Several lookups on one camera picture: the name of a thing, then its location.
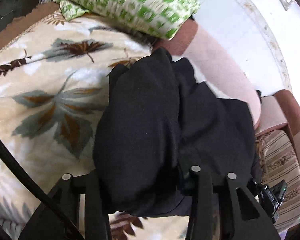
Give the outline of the pink brown bed headboard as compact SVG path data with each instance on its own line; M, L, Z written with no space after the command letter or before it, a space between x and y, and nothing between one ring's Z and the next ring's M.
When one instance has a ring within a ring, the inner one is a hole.
M187 20L171 40L158 39L174 60L187 58L198 82L205 81L215 96L238 99L248 104L254 128L260 124L261 102L257 91L234 59L194 20Z

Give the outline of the green checkered folded quilt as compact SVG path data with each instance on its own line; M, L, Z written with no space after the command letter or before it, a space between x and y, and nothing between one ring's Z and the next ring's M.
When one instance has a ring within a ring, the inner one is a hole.
M195 14L198 0L53 0L70 21L94 13L148 35L171 40Z

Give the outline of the black coat with fur collar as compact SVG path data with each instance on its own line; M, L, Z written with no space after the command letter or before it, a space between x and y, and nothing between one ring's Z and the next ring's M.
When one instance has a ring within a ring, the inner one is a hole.
M177 188L182 155L221 176L262 177L245 102L217 98L188 59L174 61L164 48L130 67L117 64L93 151L106 210L189 215L192 199Z

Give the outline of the black device with green light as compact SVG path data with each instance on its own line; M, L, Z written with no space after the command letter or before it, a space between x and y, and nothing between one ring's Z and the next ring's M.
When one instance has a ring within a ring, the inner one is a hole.
M275 224L279 218L278 209L282 205L287 191L286 181L281 180L273 187L270 187L268 184L256 184L256 188L260 205L272 223Z

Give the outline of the beige leaf pattern blanket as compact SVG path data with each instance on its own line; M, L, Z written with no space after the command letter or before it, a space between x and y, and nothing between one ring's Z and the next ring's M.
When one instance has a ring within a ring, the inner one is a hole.
M67 21L52 2L0 32L0 139L41 189L93 169L109 72L160 47L174 51L100 16Z

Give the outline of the striped beige sofa cushion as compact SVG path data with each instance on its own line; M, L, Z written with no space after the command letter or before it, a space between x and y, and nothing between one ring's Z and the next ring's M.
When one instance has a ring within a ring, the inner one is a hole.
M286 231L300 221L300 166L296 153L288 135L280 129L258 137L256 147L262 167L262 183L270 187L282 180L287 183L275 223L278 232Z

